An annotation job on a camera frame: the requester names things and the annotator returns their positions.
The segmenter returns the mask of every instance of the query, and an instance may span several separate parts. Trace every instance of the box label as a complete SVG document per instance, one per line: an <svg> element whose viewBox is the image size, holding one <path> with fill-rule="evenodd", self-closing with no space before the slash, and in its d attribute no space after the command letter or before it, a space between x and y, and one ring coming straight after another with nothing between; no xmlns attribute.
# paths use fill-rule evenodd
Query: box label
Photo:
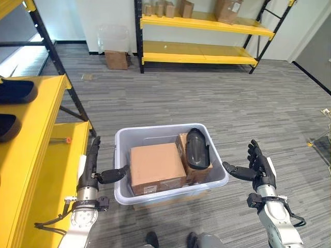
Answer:
<svg viewBox="0 0 331 248"><path fill-rule="evenodd" d="M234 3L232 7L232 12L237 13L239 11L240 4L239 3Z"/></svg>
<svg viewBox="0 0 331 248"><path fill-rule="evenodd" d="M156 185L146 186L144 187L144 195L155 193L157 189Z"/></svg>
<svg viewBox="0 0 331 248"><path fill-rule="evenodd" d="M180 178L170 179L160 183L161 191L173 190L177 188L180 188Z"/></svg>

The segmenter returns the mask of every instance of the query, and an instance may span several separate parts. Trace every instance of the white wall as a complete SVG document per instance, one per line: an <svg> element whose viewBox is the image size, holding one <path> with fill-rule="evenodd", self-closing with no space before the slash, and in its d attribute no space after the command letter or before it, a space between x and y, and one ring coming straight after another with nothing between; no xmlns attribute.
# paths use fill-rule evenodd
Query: white wall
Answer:
<svg viewBox="0 0 331 248"><path fill-rule="evenodd" d="M34 0L52 40L85 40L75 0Z"/></svg>
<svg viewBox="0 0 331 248"><path fill-rule="evenodd" d="M175 5L178 0L171 0ZM191 0L195 11L212 12L216 0ZM268 8L281 16L289 0L272 0ZM287 60L307 36L315 20L331 0L298 0L282 24L278 34L264 55L267 59ZM263 0L245 0L238 16L255 19ZM133 0L76 0L78 13L84 29L88 48L91 52L98 51L97 30L102 24L125 25L130 32L131 51L136 52L136 32L134 22ZM276 27L277 19L271 14L263 14L262 24L271 30ZM211 30L176 28L166 26L145 25L143 29L145 40L173 41L218 45L242 46L247 35L216 32ZM248 52L255 56L257 37L252 39Z"/></svg>
<svg viewBox="0 0 331 248"><path fill-rule="evenodd" d="M317 25L317 20L321 18L323 11L330 6L331 0L298 0L291 8L263 58L295 60L298 56L294 54L296 48L309 35L311 28Z"/></svg>
<svg viewBox="0 0 331 248"><path fill-rule="evenodd" d="M133 0L76 0L76 5L90 52L98 52L100 25L123 25L129 30L130 47L136 48L136 26Z"/></svg>

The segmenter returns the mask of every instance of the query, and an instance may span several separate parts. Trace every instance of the cardboard box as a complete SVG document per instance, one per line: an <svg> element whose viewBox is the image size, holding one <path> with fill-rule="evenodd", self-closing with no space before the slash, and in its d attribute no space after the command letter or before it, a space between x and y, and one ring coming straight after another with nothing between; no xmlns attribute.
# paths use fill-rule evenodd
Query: cardboard box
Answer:
<svg viewBox="0 0 331 248"><path fill-rule="evenodd" d="M165 2L165 7L164 7L164 11L165 11L165 16L169 17L169 18L174 18L175 16L175 6L172 2Z"/></svg>
<svg viewBox="0 0 331 248"><path fill-rule="evenodd" d="M181 133L176 140L178 153L186 172L186 183L192 184L196 182L204 182L206 176L212 170L213 165L210 163L209 167L206 169L193 169L188 165L186 159L186 136L187 133Z"/></svg>
<svg viewBox="0 0 331 248"><path fill-rule="evenodd" d="M127 70L128 60L126 52L117 52L105 50L106 63L108 69L113 70Z"/></svg>
<svg viewBox="0 0 331 248"><path fill-rule="evenodd" d="M143 14L145 14L147 16L151 16L152 15L152 6L151 6L151 4L144 4Z"/></svg>
<svg viewBox="0 0 331 248"><path fill-rule="evenodd" d="M164 14L164 2L163 1L157 1L155 4L155 14L157 17L162 17Z"/></svg>
<svg viewBox="0 0 331 248"><path fill-rule="evenodd" d="M192 12L194 8L194 3L191 3L187 0L182 0L179 8L179 14L183 18L191 18L192 17Z"/></svg>
<svg viewBox="0 0 331 248"><path fill-rule="evenodd" d="M130 168L135 195L181 188L186 181L175 143L131 148Z"/></svg>
<svg viewBox="0 0 331 248"><path fill-rule="evenodd" d="M217 0L215 17L218 22L232 24L237 17L243 0Z"/></svg>

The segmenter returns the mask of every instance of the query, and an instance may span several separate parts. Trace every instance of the shelf leg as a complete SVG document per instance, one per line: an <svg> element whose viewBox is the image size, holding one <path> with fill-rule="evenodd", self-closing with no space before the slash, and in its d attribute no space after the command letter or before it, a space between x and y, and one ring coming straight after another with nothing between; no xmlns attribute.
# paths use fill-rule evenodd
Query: shelf leg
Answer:
<svg viewBox="0 0 331 248"><path fill-rule="evenodd" d="M262 7L261 7L261 9L260 9L260 12L259 12L259 14L258 14L258 17L256 18L256 21L260 21L261 16L262 16L262 13L263 13L264 9L267 7L267 4L268 4L270 1L271 1L271 0L264 0L264 3L263 3L263 5L262 5ZM248 45L248 43L249 43L249 41L250 41L251 38L252 38L252 35L248 35L248 36L247 36L247 39L246 39L246 41L245 41L245 44L244 44L243 48L246 48L246 47L247 47L247 45Z"/></svg>
<svg viewBox="0 0 331 248"><path fill-rule="evenodd" d="M35 11L30 11L29 14L30 14L31 19L33 20L33 22L35 24L35 27L36 27L38 33L40 34L40 36L43 39L42 42L44 43L44 46L46 47L47 52L49 53L49 57L51 58L51 60L53 61L54 66L57 69L57 72L59 73L59 75L64 75L64 74L68 75L66 70L64 69L64 66L63 66L63 64L60 60L60 57L58 56L58 53L55 49L54 44L52 43L51 38L49 37L49 35L47 33L46 27L45 27L45 25L44 25L44 23L41 19L41 16L40 16L38 10L36 9ZM68 89L68 93L71 96L71 98L72 98L77 110L79 111L82 119L84 121L89 121L87 113L86 113L81 101L79 100L74 87L72 87L71 89ZM93 126L92 126L92 129L90 131L91 131L91 134L92 134L93 137L97 136L97 133L96 133L95 129L93 128Z"/></svg>
<svg viewBox="0 0 331 248"><path fill-rule="evenodd" d="M262 57L263 57L264 53L267 51L267 49L268 49L270 43L272 42L272 40L273 40L274 37L276 36L277 31L279 30L281 24L283 23L284 19L285 19L286 16L288 15L288 13L289 13L289 11L290 11L291 8L292 8L292 5L291 5L291 6L288 6L288 7L286 8L284 14L282 15L281 19L279 20L277 26L276 26L275 29L274 29L274 33L275 33L275 35L273 36L273 38L272 38L271 40L269 40L269 41L266 43L266 45L264 46L262 52L261 52L260 55L256 58L256 60L258 61L257 65L256 65L254 68L252 68L252 69L250 70L249 74L252 74L253 71L255 70L255 68L259 65L260 60L262 59Z"/></svg>
<svg viewBox="0 0 331 248"><path fill-rule="evenodd" d="M140 73L144 73L144 65L142 63L143 58L143 31L140 28L140 19L142 16L142 0L134 0L134 16L136 19L136 42L137 42L137 54L140 67Z"/></svg>

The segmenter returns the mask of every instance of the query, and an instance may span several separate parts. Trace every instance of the yellow metal shelving unit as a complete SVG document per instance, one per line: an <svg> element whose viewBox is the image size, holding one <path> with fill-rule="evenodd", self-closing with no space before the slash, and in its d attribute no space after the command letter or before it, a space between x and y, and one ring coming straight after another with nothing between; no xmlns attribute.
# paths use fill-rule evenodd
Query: yellow metal shelving unit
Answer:
<svg viewBox="0 0 331 248"><path fill-rule="evenodd" d="M53 219L62 211L64 197L75 195L91 125L54 125L64 91L71 87L66 75L10 79L33 81L38 96L27 104L0 105L0 113L14 114L22 123L14 139L0 143L0 197L7 202L0 205L0 247L57 247L61 236L34 230L34 222ZM66 136L72 137L71 144L49 144L51 137ZM59 225L67 229L69 223Z"/></svg>
<svg viewBox="0 0 331 248"><path fill-rule="evenodd" d="M146 16L142 14L142 0L134 0L134 12L136 15L136 38L137 54L139 58L140 72L144 73L145 62L166 62L166 63L204 63L204 64L240 64L250 65L250 74L261 60L266 49L270 45L280 25L291 9L295 0L290 0L284 14L279 17L266 7L270 0L264 0L256 20L246 18L236 18L233 24L218 22L213 13L193 11L192 18L182 18L178 10L175 11L174 18L165 16L157 17L155 14ZM262 13L266 11L279 18L276 28L271 31L261 25ZM182 28L196 28L204 30L214 30L218 32L231 32L247 34L248 37L243 47L238 46L216 46L201 45L193 43L177 42L155 42L143 40L142 29L145 25L159 25ZM252 57L246 47L252 35L258 35L258 51L256 58ZM269 38L269 41L259 51L260 36Z"/></svg>
<svg viewBox="0 0 331 248"><path fill-rule="evenodd" d="M144 41L143 61L256 65L243 48L177 42Z"/></svg>
<svg viewBox="0 0 331 248"><path fill-rule="evenodd" d="M198 11L194 11L192 13L192 18L182 18L180 17L178 11L176 11L176 15L174 18L168 18L165 16L157 17L157 15L155 14L152 14L151 16L145 16L143 14L140 20L140 27L143 28L146 24L197 28L249 35L263 35L270 38L274 36L274 32L263 27L259 22L253 19L236 18L233 24L227 24L217 22L215 19L215 15L212 13L204 13Z"/></svg>

